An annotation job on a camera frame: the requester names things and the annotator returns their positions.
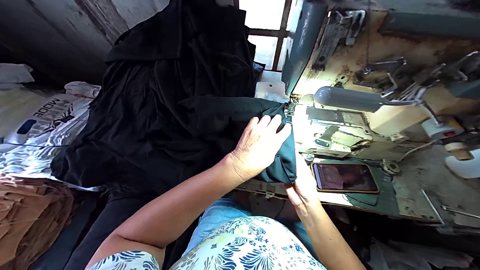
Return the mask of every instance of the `fabric pile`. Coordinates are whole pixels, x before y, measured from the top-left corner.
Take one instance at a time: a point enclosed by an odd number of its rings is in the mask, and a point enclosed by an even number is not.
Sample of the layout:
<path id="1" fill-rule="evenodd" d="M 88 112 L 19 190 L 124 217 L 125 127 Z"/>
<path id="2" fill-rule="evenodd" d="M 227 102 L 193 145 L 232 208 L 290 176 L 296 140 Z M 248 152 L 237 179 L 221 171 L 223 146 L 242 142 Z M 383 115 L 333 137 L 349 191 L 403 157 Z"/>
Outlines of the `fabric pile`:
<path id="1" fill-rule="evenodd" d="M 100 86 L 65 85 L 45 93 L 23 64 L 0 63 L 0 170 L 18 177 L 49 178 L 50 163 L 86 125 L 88 105 Z"/>
<path id="2" fill-rule="evenodd" d="M 73 196 L 61 183 L 0 174 L 0 270 L 26 270 L 57 239 Z"/>
<path id="3" fill-rule="evenodd" d="M 52 174 L 161 194 L 233 150 L 253 116 L 284 116 L 285 104 L 253 98 L 255 45 L 244 22 L 245 11 L 214 0 L 172 0 L 122 34 L 87 125 Z M 295 181 L 293 134 L 257 179 Z"/>

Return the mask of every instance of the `right hand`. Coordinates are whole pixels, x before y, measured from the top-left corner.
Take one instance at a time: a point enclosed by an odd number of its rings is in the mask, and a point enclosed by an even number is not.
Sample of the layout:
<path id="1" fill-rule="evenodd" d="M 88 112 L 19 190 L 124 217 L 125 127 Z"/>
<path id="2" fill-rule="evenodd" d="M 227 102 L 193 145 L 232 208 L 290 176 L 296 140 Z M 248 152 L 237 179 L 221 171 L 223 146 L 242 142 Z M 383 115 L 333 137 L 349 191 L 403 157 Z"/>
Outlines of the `right hand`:
<path id="1" fill-rule="evenodd" d="M 305 159 L 295 151 L 297 163 L 297 179 L 294 184 L 285 184 L 287 195 L 295 209 L 306 211 L 308 206 L 320 205 L 318 198 L 317 184 L 312 175 L 312 171 L 305 163 Z"/>
<path id="2" fill-rule="evenodd" d="M 282 123 L 282 116 L 273 118 L 268 115 L 261 119 L 253 117 L 243 131 L 237 147 L 226 157 L 230 160 L 231 171 L 241 181 L 247 181 L 258 175 L 275 159 L 283 142 L 290 136 L 292 127 L 285 124 L 277 132 Z"/>

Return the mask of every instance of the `red button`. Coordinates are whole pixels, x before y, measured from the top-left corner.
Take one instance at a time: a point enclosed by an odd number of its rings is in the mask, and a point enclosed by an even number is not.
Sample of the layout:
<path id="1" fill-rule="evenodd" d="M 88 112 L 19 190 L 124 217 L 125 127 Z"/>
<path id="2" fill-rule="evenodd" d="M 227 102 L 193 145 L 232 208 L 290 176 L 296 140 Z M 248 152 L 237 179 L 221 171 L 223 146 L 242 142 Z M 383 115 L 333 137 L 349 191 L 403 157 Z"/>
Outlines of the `red button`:
<path id="1" fill-rule="evenodd" d="M 445 132 L 445 133 L 444 133 L 444 136 L 445 136 L 445 137 L 453 137 L 453 136 L 455 136 L 455 131 Z"/>

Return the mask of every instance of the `smartphone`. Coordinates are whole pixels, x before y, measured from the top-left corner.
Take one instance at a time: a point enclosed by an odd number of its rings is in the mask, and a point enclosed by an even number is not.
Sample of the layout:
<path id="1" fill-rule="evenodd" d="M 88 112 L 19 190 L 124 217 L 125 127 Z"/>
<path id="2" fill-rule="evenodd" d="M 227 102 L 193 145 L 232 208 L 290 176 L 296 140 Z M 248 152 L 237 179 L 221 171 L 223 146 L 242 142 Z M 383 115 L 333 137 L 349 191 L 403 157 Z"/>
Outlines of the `smartphone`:
<path id="1" fill-rule="evenodd" d="M 378 184 L 367 164 L 312 163 L 318 191 L 379 193 Z"/>

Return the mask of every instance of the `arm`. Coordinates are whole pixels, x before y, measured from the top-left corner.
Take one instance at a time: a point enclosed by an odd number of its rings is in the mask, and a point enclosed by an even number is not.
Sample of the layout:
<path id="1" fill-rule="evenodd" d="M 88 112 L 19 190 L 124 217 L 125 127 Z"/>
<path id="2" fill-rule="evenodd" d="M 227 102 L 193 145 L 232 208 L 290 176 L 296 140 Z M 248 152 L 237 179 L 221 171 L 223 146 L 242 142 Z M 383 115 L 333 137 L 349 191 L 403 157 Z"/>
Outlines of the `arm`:
<path id="1" fill-rule="evenodd" d="M 177 239 L 214 201 L 272 164 L 290 135 L 290 125 L 276 132 L 281 116 L 250 120 L 237 147 L 212 168 L 187 179 L 138 210 L 109 235 L 87 265 L 118 252 L 142 250 L 159 265 L 164 248 Z"/>
<path id="2" fill-rule="evenodd" d="M 287 186 L 287 194 L 318 259 L 329 270 L 365 270 L 322 207 L 315 183 L 303 157 L 297 154 L 297 179 Z"/>

